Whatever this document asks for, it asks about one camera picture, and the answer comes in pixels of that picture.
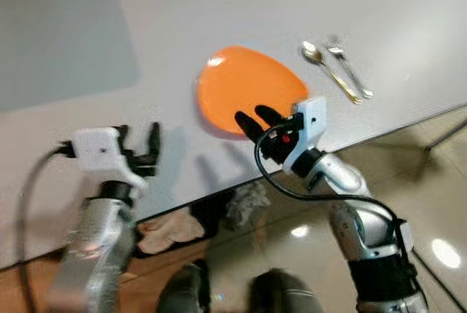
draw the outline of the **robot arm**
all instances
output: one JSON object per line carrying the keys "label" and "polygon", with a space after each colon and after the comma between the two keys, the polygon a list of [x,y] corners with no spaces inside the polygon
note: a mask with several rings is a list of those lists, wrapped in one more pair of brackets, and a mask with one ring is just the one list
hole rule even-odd
{"label": "robot arm", "polygon": [[[285,173],[303,178],[308,190],[323,179],[338,195],[373,197],[356,168],[334,154],[316,149],[325,130],[324,98],[295,105],[288,119],[264,106],[255,111],[269,125],[288,123],[287,129],[279,129],[275,136],[266,137],[260,148],[265,158],[282,164]],[[263,129],[243,112],[237,112],[236,121],[254,142],[263,137]],[[407,223],[396,220],[403,239],[398,241],[395,220],[386,209],[364,200],[332,202],[331,227],[358,292],[357,310],[363,313],[428,312],[416,279],[417,272],[404,256],[413,246]]]}
{"label": "robot arm", "polygon": [[123,148],[127,126],[78,131],[72,141],[80,168],[100,184],[85,200],[70,234],[61,270],[48,297],[51,312],[114,312],[118,278],[136,243],[133,207],[146,189],[142,177],[155,174],[159,125],[148,139],[149,152],[134,156]]}

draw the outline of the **silver spoon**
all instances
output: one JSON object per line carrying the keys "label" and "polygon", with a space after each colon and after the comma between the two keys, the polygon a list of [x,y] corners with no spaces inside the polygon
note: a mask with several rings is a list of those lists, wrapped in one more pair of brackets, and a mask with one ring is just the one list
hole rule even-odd
{"label": "silver spoon", "polygon": [[344,91],[346,94],[347,98],[350,99],[350,101],[353,104],[360,104],[362,100],[358,98],[355,93],[347,86],[347,84],[341,80],[340,78],[337,77],[336,74],[334,74],[331,69],[329,69],[329,66],[326,65],[323,62],[323,54],[318,50],[318,48],[314,45],[312,45],[310,42],[305,41],[304,42],[304,47],[303,47],[303,54],[305,58],[308,60],[312,61],[313,63],[316,63],[318,65],[321,65],[324,67],[328,73],[330,74],[331,78],[337,83],[337,85]]}

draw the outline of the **black cable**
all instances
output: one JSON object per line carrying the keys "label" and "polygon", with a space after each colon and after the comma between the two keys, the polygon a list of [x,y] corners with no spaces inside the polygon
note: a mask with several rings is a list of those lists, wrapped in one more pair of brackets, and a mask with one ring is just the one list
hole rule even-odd
{"label": "black cable", "polygon": [[[346,201],[346,200],[356,200],[356,201],[363,201],[363,202],[369,202],[370,204],[375,204],[377,206],[382,207],[387,213],[392,218],[392,223],[394,226],[394,231],[395,231],[395,239],[397,241],[399,249],[401,249],[401,257],[403,259],[403,262],[405,265],[409,265],[409,256],[406,251],[406,247],[404,244],[404,238],[402,237],[402,232],[401,232],[401,222],[398,219],[397,215],[394,213],[392,209],[390,209],[387,205],[383,204],[381,201],[375,200],[373,198],[367,198],[365,196],[355,196],[355,195],[309,195],[309,194],[301,194],[297,193],[291,189],[288,189],[287,187],[281,185],[280,183],[276,182],[274,178],[271,177],[271,175],[267,172],[267,170],[264,168],[262,162],[261,162],[261,157],[260,157],[260,147],[261,144],[263,143],[264,139],[268,137],[271,133],[275,132],[277,129],[285,128],[288,129],[290,127],[289,124],[282,123],[279,125],[275,125],[273,127],[270,127],[270,129],[266,130],[262,136],[259,137],[259,139],[255,143],[255,161],[256,165],[258,166],[261,174],[263,177],[268,181],[269,184],[271,184],[274,188],[276,188],[279,192],[285,194],[286,196],[290,198],[294,198],[295,200],[299,201],[307,201],[307,202],[318,202],[318,201]],[[413,253],[415,257],[419,260],[419,262],[426,268],[428,273],[436,280],[436,282],[441,286],[442,290],[451,298],[451,300],[454,302],[454,304],[462,311],[462,312],[467,312],[466,309],[460,304],[459,300],[456,299],[456,297],[451,293],[451,291],[446,287],[446,285],[443,284],[443,282],[434,274],[434,272],[430,269],[428,264],[420,257],[420,255],[413,249]]]}
{"label": "black cable", "polygon": [[25,229],[26,229],[26,214],[28,211],[28,205],[31,201],[31,194],[37,178],[40,175],[41,170],[47,165],[47,163],[58,153],[63,152],[63,147],[58,147],[54,150],[49,151],[47,154],[42,156],[34,165],[32,170],[29,172],[26,182],[24,183],[23,189],[19,196],[18,205],[18,242],[17,242],[17,257],[18,257],[18,274],[21,284],[21,290],[23,291],[23,297],[26,300],[26,305],[30,313],[37,311],[34,296],[31,289],[31,283],[29,282],[28,269],[26,267],[26,244],[25,244]]}
{"label": "black cable", "polygon": [[275,125],[267,129],[262,136],[256,141],[255,144],[255,161],[258,165],[258,168],[263,175],[264,178],[275,187],[281,193],[284,193],[286,196],[294,198],[295,200],[306,201],[306,202],[318,202],[318,201],[347,201],[347,200],[356,200],[356,201],[364,201],[369,202],[370,204],[375,204],[383,208],[392,218],[392,223],[394,226],[395,237],[398,243],[399,248],[401,249],[401,257],[404,260],[405,264],[409,263],[409,256],[407,255],[406,247],[404,245],[404,239],[402,238],[400,222],[397,215],[390,209],[388,206],[383,204],[381,201],[375,200],[373,198],[367,198],[365,196],[356,196],[356,195],[309,195],[309,194],[301,194],[297,193],[287,187],[284,187],[280,183],[276,182],[271,175],[267,172],[264,168],[263,164],[261,163],[260,157],[260,146],[263,143],[264,139],[268,137],[271,133],[275,132],[277,129],[287,129],[289,125],[287,123],[281,123],[279,125]]}
{"label": "black cable", "polygon": [[420,264],[423,266],[423,268],[425,268],[426,271],[431,275],[431,277],[436,281],[436,283],[441,287],[441,289],[446,293],[446,295],[449,296],[449,298],[451,299],[453,304],[456,305],[456,307],[459,308],[459,310],[462,313],[467,313],[467,309],[454,296],[454,294],[451,292],[451,290],[448,289],[447,286],[438,278],[438,276],[434,273],[434,271],[430,268],[430,266],[423,260],[423,258],[420,256],[420,254],[418,253],[418,251],[416,251],[415,248],[412,250],[412,254],[420,262]]}

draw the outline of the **orange oval plate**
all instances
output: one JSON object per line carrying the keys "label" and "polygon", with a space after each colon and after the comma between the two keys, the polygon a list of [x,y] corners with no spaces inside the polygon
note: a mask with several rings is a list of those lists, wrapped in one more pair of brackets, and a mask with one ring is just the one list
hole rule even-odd
{"label": "orange oval plate", "polygon": [[255,107],[267,105],[290,115],[292,104],[308,98],[308,90],[287,67],[264,54],[240,46],[220,50],[207,62],[198,79],[198,104],[216,127],[243,134],[235,113],[243,111],[267,128]]}

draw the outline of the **white table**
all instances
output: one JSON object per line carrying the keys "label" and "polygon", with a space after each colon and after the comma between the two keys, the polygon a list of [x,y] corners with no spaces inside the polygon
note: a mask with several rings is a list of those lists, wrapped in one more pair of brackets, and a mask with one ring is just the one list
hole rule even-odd
{"label": "white table", "polygon": [[[0,0],[0,10],[0,266],[15,259],[26,172],[77,128],[126,123],[138,142],[151,121],[163,123],[159,175],[139,218],[257,177],[252,144],[197,114],[196,78],[222,47],[270,55],[326,96],[327,150],[467,102],[466,0]],[[300,56],[301,41],[333,33],[374,100],[351,104]],[[30,255],[62,245],[92,189],[75,161],[51,164],[31,205]]]}

